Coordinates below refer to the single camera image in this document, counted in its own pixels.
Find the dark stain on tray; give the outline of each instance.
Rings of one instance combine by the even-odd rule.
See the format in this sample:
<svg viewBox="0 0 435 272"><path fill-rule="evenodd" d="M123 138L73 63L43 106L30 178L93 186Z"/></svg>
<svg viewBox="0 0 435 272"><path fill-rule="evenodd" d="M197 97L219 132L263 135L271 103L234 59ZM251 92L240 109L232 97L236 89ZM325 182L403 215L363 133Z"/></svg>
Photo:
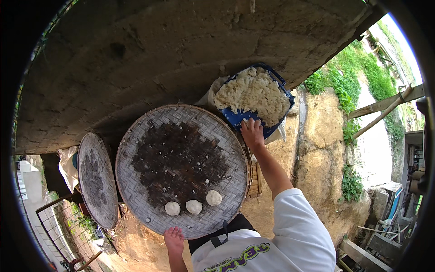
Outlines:
<svg viewBox="0 0 435 272"><path fill-rule="evenodd" d="M185 211L185 203L191 199L204 204L210 185L225 179L229 166L217 147L219 140L206 139L198 129L197 125L185 123L157 128L149 121L148 131L139 140L140 147L133 157L133 167L140 172L141 184L148 190L148 201L154 207L175 201Z"/></svg>
<svg viewBox="0 0 435 272"><path fill-rule="evenodd" d="M101 204L107 204L107 198L103 191L103 180L101 173L98 170L98 157L95 156L94 151L91 149L89 153L85 154L84 164L82 165L84 174L86 175L86 183L90 190L87 201L94 207L100 207Z"/></svg>

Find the blue container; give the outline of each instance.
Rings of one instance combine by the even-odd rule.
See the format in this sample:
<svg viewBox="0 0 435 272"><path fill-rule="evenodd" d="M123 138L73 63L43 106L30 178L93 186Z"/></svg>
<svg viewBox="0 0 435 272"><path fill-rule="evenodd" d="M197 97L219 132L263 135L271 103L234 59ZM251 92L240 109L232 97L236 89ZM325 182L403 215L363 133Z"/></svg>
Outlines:
<svg viewBox="0 0 435 272"><path fill-rule="evenodd" d="M269 72L269 75L271 76L272 80L278 82L279 88L285 93L285 95L288 97L288 100L290 101L290 107L288 108L288 111L285 113L285 115L279 120L279 122L276 125L274 125L271 128L266 128L266 127L264 127L265 123L263 122L263 120L261 121L261 125L264 127L263 135L264 135L264 138L266 139L278 128L278 126L281 124L281 122L287 116L291 107L293 107L294 96L288 90L286 90L284 88L284 85L286 83L285 80L275 70L273 70L271 66L260 62L260 63L253 64L250 67L261 67L261 68L267 70ZM228 80L224 84L227 84L230 80L235 79L239 75L239 73L228 78ZM253 118L254 120L257 120L257 119L261 120L261 118L259 118L257 116L257 112L247 111L247 112L243 113L239 109L237 109L237 114L235 114L234 112L231 111L230 107L227 107L227 108L219 110L219 111L225 116L225 118L231 123L231 125L237 131L240 131L240 128L241 128L240 123L242 122L243 118L246 118L248 120L249 120L249 118Z"/></svg>

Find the white t-shirt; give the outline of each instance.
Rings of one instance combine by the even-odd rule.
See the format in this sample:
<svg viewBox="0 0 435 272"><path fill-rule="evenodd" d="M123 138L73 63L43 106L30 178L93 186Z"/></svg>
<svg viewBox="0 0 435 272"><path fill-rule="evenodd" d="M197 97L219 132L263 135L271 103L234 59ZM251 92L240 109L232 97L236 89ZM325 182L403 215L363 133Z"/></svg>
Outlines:
<svg viewBox="0 0 435 272"><path fill-rule="evenodd" d="M275 237L241 229L228 242L214 247L206 242L192 254L196 272L334 271L336 257L331 237L299 189L288 189L274 200ZM220 235L222 242L226 235Z"/></svg>

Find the sky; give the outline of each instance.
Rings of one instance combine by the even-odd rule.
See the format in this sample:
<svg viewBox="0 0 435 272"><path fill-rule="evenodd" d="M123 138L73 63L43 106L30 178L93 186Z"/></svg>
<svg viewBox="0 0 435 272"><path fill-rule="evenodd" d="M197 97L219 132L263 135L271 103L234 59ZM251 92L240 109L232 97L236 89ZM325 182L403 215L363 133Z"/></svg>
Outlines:
<svg viewBox="0 0 435 272"><path fill-rule="evenodd" d="M422 84L422 76L420 74L420 70L418 68L414 53L412 52L412 49L409 46L405 36L400 31L400 28L397 26L395 20L390 16L389 13L386 14L381 20L382 20L382 22L384 22L387 25L388 30L390 30L391 33L393 33L394 38L399 43L400 48L403 51L404 57L408 61L409 66L411 66L411 70L412 70L412 73L414 74L414 78L415 78L415 84L416 85Z"/></svg>

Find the hand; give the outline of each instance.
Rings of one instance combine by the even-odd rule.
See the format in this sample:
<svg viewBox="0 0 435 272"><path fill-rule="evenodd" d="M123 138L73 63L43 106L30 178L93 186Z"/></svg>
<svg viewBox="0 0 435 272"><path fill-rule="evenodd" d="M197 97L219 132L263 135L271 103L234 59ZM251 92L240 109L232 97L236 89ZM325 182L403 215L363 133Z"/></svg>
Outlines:
<svg viewBox="0 0 435 272"><path fill-rule="evenodd" d="M254 152L264 147L263 126L260 120L249 118L248 124L245 121L241 123L242 136L246 145Z"/></svg>
<svg viewBox="0 0 435 272"><path fill-rule="evenodd" d="M184 235L182 229L171 227L163 233L164 242L166 244L169 255L182 255L184 250Z"/></svg>

